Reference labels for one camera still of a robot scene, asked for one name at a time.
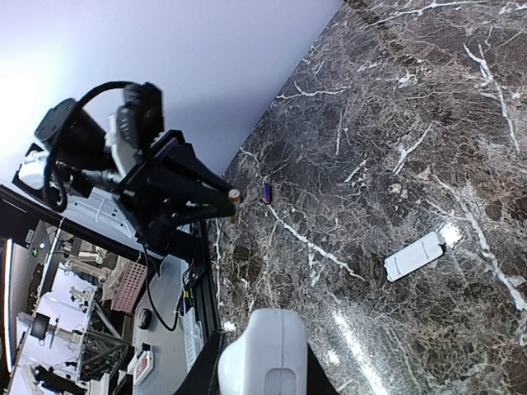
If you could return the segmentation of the white remote control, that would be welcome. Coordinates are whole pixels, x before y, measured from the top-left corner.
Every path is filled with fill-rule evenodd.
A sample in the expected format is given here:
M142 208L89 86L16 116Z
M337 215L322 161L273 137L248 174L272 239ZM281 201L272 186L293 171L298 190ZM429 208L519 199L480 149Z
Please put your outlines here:
M222 394L306 394L308 344L301 317L286 309L258 309L222 352Z

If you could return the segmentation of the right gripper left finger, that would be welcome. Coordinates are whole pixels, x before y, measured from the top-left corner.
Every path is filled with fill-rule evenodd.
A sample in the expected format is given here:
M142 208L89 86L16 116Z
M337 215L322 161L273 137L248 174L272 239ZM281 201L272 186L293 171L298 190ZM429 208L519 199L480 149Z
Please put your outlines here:
M217 367L224 348L225 333L214 331L174 395L219 394Z

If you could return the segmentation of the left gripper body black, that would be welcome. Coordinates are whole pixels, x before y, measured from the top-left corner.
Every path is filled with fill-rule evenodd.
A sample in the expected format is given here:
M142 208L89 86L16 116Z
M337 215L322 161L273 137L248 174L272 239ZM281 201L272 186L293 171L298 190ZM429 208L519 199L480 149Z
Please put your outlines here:
M189 199L180 190L180 178L170 168L171 151L185 144L183 133L170 130L151 147L124 177L115 170L81 170L95 188L112 194L114 202L135 229L140 244L151 251L171 251Z

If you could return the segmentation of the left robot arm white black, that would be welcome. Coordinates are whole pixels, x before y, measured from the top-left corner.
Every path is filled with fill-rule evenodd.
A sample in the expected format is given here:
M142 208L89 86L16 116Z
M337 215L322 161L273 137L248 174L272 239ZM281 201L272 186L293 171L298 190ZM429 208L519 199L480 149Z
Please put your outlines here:
M205 166L178 130L146 151L110 132L100 157L81 151L60 160L36 146L13 183L57 213L85 214L158 254L175 251L182 226L236 216L241 200L240 190Z

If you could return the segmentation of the white battery cover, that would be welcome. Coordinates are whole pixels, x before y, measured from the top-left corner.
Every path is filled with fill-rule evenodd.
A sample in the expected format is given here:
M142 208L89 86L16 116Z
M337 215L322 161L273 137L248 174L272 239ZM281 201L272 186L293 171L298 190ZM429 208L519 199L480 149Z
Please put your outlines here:
M444 253L445 240L435 231L421 237L384 260L387 280L397 281L438 259Z

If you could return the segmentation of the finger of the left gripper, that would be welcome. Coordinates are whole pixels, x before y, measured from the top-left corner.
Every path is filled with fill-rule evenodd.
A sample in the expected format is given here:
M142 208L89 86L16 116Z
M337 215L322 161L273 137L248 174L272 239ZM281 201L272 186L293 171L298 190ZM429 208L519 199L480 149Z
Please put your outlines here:
M228 193L234 187L229 185L224 179L213 173L196 155L191 144L185 143L180 146L181 163L183 167L197 180L205 183L209 187L224 193Z
M226 197L220 197L211 202L193 202L187 198L178 198L172 209L172 224L186 225L196 221L230 217L235 214L235 205Z

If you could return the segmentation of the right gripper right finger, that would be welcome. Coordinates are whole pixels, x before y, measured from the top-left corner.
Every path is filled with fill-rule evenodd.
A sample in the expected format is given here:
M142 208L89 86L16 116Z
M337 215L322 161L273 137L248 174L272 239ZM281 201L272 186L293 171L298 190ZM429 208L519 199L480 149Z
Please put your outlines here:
M307 345L307 350L306 394L338 395L310 345Z

